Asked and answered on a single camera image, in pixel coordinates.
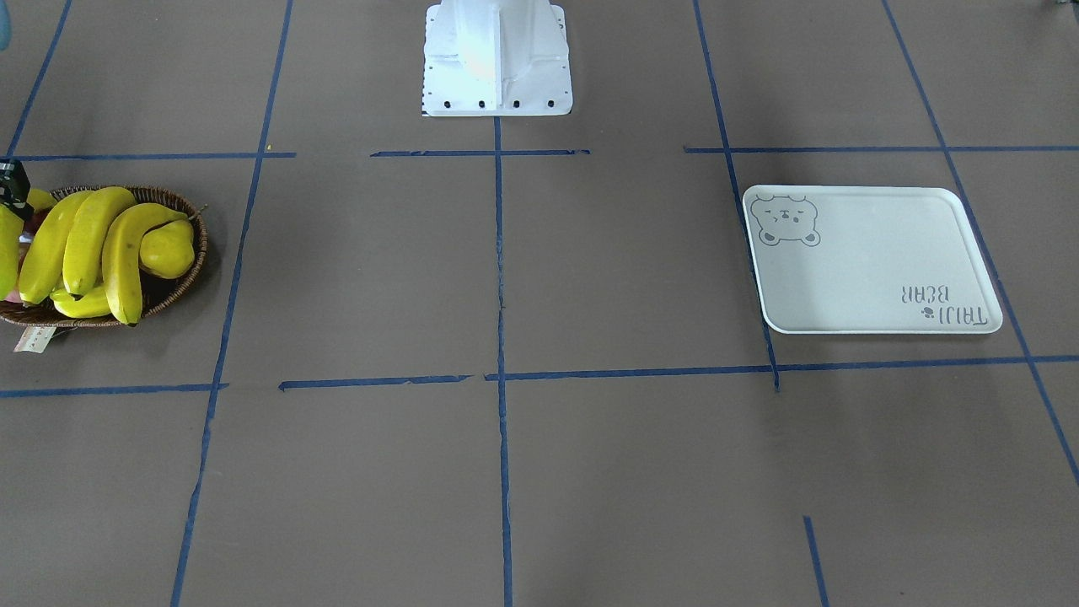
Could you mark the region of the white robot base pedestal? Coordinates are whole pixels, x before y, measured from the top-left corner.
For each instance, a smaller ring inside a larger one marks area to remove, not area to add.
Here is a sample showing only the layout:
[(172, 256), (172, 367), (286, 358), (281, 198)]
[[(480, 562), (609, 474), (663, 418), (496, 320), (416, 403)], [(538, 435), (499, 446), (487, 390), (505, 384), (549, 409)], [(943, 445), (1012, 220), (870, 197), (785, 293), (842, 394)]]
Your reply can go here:
[(566, 13), (550, 1), (427, 8), (421, 113), (557, 116), (573, 108)]

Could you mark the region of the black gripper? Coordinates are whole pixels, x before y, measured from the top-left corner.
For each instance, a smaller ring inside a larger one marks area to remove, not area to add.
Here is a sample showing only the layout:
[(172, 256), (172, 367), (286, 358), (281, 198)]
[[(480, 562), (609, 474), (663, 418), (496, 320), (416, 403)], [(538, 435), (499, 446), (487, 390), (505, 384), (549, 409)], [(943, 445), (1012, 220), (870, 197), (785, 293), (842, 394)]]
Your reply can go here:
[(30, 188), (30, 178), (24, 173), (22, 161), (1, 160), (1, 202), (22, 222), (32, 218)]

